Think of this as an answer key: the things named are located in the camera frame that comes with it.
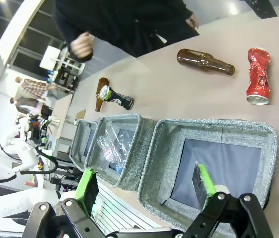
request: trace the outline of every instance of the gray fabric basket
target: gray fabric basket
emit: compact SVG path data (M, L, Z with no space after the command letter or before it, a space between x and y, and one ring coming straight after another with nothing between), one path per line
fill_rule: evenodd
M72 162L81 171L84 171L86 152L89 149L88 147L90 147L90 142L93 139L96 127L96 122L84 120L78 121L76 126L69 155Z
M109 121L114 128L134 132L127 160L121 174L109 168L109 164L97 144L99 136L105 135L106 123ZM85 160L85 167L97 171L99 180L112 187L137 191L155 125L155 121L143 118L138 114L101 117Z
M276 167L276 132L266 123L224 119L164 119L157 123L138 188L141 206L182 231L200 213L199 209L171 198L186 139L259 148L257 176L251 193L264 206ZM214 237L235 237L235 234L229 224L219 224Z

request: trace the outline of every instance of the person's fist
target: person's fist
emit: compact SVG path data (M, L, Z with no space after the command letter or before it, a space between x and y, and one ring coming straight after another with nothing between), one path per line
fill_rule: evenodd
M192 14L188 19L186 19L186 23L188 23L188 25L191 26L193 29L199 28L199 21L194 14Z
M93 52L92 36L90 36L90 33L88 32L79 35L79 37L72 41L70 45L73 53L79 58L86 57Z

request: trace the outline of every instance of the clear plastic bag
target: clear plastic bag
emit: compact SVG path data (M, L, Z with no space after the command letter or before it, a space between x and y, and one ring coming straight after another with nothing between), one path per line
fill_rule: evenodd
M112 123L108 123L105 128L105 136L100 136L97 143L110 167L121 173L131 144L127 131L117 132Z

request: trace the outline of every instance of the beige tabletop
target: beige tabletop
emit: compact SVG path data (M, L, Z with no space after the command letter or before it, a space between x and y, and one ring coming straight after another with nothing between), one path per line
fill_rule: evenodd
M65 118L68 113L71 100L72 100L72 94L69 94L64 98L57 100L55 103L51 116L60 119L60 125L59 128L49 125L49 128L52 132L52 136L54 136L56 139L59 139L61 137L63 126L65 123Z
M264 48L271 56L270 105L254 106L246 101L250 66L247 52L252 47ZM211 53L217 59L233 64L236 73L231 77L181 66L176 61L176 54L182 48ZM138 59L124 60L93 77L93 94L99 77L109 79L116 92L134 97L135 105L131 111L126 111L115 103L104 102L101 112L97 113L94 111L96 99L91 97L86 108L88 120L124 113L139 113L154 120L244 119L267 122L279 136L279 17L249 23L246 27L214 31ZM144 215L148 214L140 208L135 192L111 190ZM265 214L274 236L279 237L279 157Z

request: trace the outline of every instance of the plaid shirt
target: plaid shirt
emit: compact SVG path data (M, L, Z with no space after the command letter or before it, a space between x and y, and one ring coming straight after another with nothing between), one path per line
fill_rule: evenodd
M26 93L29 93L36 99L41 98L41 96L47 91L48 86L44 82L37 82L31 79L24 79L21 87Z

